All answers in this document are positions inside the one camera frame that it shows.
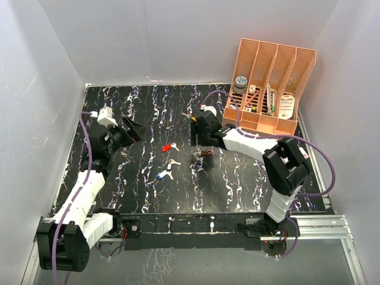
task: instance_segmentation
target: white wall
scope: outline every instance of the white wall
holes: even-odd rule
[[[84,84],[38,0],[0,1],[0,283],[20,284],[58,189]]]
[[[337,0],[39,0],[93,85],[231,81],[240,38],[311,48]]]
[[[380,2],[340,0],[315,44],[317,65],[301,99],[311,139],[335,165],[330,197],[347,216],[368,284],[380,276],[379,47]]]

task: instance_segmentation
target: wooden organizer box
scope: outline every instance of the wooden organizer box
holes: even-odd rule
[[[248,79],[248,87],[244,94],[235,94],[233,84],[230,95],[236,100],[241,110],[240,126],[244,131],[263,134],[293,135],[297,127],[298,104],[306,83],[311,75],[316,60],[316,51],[301,47],[285,46],[258,40],[242,39],[237,53],[235,71],[232,82],[238,76]],[[256,85],[258,95],[245,107],[253,96],[248,94],[249,86]],[[275,110],[267,114],[267,85],[275,92]],[[294,97],[294,111],[290,119],[278,117],[280,99],[284,94]],[[230,107],[230,98],[223,114],[223,124],[235,124],[236,109]]]

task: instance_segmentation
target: marble surface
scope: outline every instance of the marble surface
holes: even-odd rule
[[[189,144],[189,119],[181,112],[199,114],[203,98],[213,90],[229,91],[229,85],[160,85],[133,87],[92,87],[87,90],[83,111],[105,105],[113,108],[114,117],[129,116],[147,127],[142,142],[118,151],[113,158],[113,170],[93,203],[99,207],[118,208],[121,213],[237,213],[264,212],[271,196],[271,186],[265,167],[243,154],[213,148],[214,155],[201,157],[201,150]],[[223,113],[226,98],[216,94],[210,98]],[[93,132],[96,121],[85,118]],[[297,128],[296,135],[302,135]],[[175,149],[162,153],[164,145],[176,143]],[[69,154],[64,179],[59,191],[56,212],[71,191],[84,152],[84,135],[78,126]],[[174,159],[173,180],[162,180],[157,174]],[[302,192],[319,192],[313,173]],[[300,198],[295,211],[325,211],[322,198]]]

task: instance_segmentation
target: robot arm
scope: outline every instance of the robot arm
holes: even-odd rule
[[[222,126],[215,108],[201,106],[203,114],[191,123],[191,144],[220,147],[238,151],[265,164],[273,187],[271,202],[258,230],[274,235],[295,200],[304,181],[312,171],[311,165],[293,139],[252,139],[238,133],[233,125]]]
[[[141,141],[145,127],[127,117],[116,123],[110,107],[102,108],[99,115],[96,112],[91,115],[97,117],[98,123],[107,127],[107,130],[100,136],[90,136],[93,161],[87,183],[84,185],[89,165],[86,153],[69,197],[51,222],[42,221],[37,228],[40,266],[43,269],[52,269],[53,237],[64,212],[68,211],[62,221],[56,249],[58,270],[81,272],[87,265],[90,249],[105,233],[116,230],[115,209],[101,208],[90,220],[85,220],[96,195],[110,174],[112,156],[121,147]]]

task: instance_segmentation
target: red object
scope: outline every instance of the red object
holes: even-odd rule
[[[168,150],[170,150],[171,148],[172,148],[172,146],[171,146],[170,144],[168,144],[168,145],[166,145],[166,146],[164,146],[164,147],[162,148],[162,152],[165,153],[165,152],[167,152]]]
[[[212,150],[207,150],[207,151],[202,150],[201,155],[202,156],[212,156],[212,155],[214,155],[214,152]]]

